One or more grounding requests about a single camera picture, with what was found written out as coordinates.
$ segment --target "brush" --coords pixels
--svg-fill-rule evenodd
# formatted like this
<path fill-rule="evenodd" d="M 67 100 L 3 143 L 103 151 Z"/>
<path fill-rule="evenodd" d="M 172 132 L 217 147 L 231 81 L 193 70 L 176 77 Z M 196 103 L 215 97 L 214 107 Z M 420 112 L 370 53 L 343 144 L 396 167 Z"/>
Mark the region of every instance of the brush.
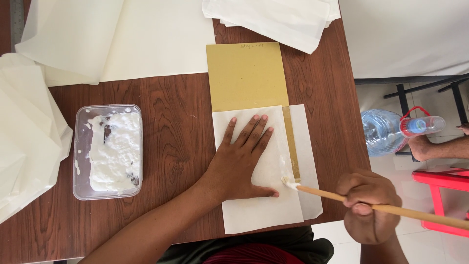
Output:
<path fill-rule="evenodd" d="M 326 192 L 323 190 L 302 186 L 299 183 L 291 182 L 290 177 L 288 176 L 282 177 L 281 180 L 286 186 L 297 191 L 319 195 L 321 197 L 337 200 L 340 202 L 343 202 L 346 199 L 345 196 L 342 196 L 339 194 Z M 451 217 L 445 217 L 445 216 L 437 216 L 434 214 L 424 213 L 424 212 L 415 211 L 411 209 L 405 209 L 405 208 L 387 205 L 387 204 L 370 204 L 370 206 L 373 210 L 378 210 L 378 211 L 382 211 L 382 212 L 386 212 L 386 213 L 390 213 L 390 214 L 394 214 L 398 216 L 409 217 L 409 218 L 418 219 L 422 221 L 428 221 L 428 222 L 432 222 L 436 224 L 447 225 L 447 226 L 451 226 L 455 228 L 469 230 L 469 221 L 464 221 L 464 220 L 451 218 Z"/>

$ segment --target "white paste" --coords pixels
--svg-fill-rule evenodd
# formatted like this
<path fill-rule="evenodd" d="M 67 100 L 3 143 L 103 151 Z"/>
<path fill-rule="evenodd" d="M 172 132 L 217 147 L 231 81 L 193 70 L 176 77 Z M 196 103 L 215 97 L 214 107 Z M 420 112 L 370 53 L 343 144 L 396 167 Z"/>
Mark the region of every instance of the white paste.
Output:
<path fill-rule="evenodd" d="M 78 167 L 78 160 L 75 160 L 76 173 L 80 175 L 80 168 Z"/>
<path fill-rule="evenodd" d="M 119 192 L 139 185 L 140 115 L 97 116 L 88 122 L 93 130 L 89 151 L 93 190 Z M 105 128 L 111 130 L 106 140 Z"/>

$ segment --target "plastic container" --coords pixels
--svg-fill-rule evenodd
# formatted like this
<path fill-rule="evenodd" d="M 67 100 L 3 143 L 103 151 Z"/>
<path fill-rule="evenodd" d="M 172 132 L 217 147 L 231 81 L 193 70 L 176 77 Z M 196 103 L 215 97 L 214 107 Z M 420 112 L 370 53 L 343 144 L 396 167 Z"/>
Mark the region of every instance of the plastic container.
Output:
<path fill-rule="evenodd" d="M 383 109 L 372 109 L 361 113 L 366 147 L 370 157 L 394 153 L 407 143 L 399 129 L 401 116 Z"/>
<path fill-rule="evenodd" d="M 91 163 L 89 151 L 93 131 L 88 128 L 88 120 L 95 116 L 112 116 L 119 113 L 138 113 L 140 115 L 140 177 L 138 186 L 121 192 L 98 192 L 90 186 Z M 74 164 L 73 164 L 73 194 L 79 200 L 99 200 L 131 197 L 140 192 L 142 188 L 143 172 L 143 132 L 142 132 L 142 113 L 135 104 L 114 104 L 114 105 L 94 105 L 82 107 L 76 114 L 75 124 L 75 145 L 74 145 Z"/>
<path fill-rule="evenodd" d="M 439 116 L 405 118 L 401 120 L 400 130 L 406 138 L 440 132 L 445 128 L 445 120 Z"/>

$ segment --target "plastic bottle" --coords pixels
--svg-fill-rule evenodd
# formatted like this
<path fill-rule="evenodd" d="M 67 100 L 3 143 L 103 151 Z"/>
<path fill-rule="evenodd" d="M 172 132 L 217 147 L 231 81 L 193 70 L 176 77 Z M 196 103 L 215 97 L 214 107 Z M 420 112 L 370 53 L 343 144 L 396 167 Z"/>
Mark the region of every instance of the plastic bottle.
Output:
<path fill-rule="evenodd" d="M 399 129 L 401 116 L 383 109 L 372 109 L 361 113 L 366 147 L 370 157 L 394 153 L 407 143 Z"/>
<path fill-rule="evenodd" d="M 406 138 L 436 133 L 445 128 L 445 120 L 439 116 L 426 116 L 419 118 L 404 118 L 399 125 Z"/>

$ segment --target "red plastic chair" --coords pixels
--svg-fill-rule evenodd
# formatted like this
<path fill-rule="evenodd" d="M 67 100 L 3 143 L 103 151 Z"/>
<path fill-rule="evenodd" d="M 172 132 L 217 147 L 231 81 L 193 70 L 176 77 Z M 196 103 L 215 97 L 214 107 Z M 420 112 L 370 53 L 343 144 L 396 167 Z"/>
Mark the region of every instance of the red plastic chair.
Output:
<path fill-rule="evenodd" d="M 439 191 L 440 187 L 469 192 L 469 170 L 467 169 L 452 168 L 451 171 L 441 172 L 414 171 L 412 178 L 416 182 L 426 183 L 430 186 L 435 214 L 439 216 L 445 215 Z M 466 213 L 466 217 L 469 219 L 469 212 Z M 421 221 L 421 223 L 422 227 L 426 229 L 469 237 L 468 230 L 427 221 Z"/>

